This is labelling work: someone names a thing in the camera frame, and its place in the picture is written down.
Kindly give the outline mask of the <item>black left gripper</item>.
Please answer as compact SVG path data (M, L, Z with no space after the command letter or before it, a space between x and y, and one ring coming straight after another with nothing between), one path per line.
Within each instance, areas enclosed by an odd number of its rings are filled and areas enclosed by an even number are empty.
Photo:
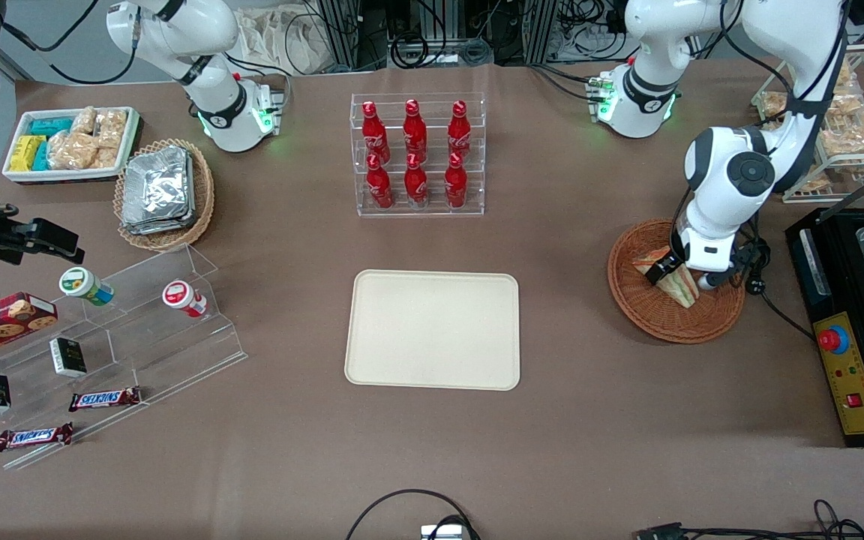
M683 261L676 255L664 255L657 259L646 271L646 279L652 286L657 286L659 281L672 275L683 265ZM737 267L731 266L723 272L706 272L700 276L698 287L703 291L716 290L717 287L726 284L734 276Z

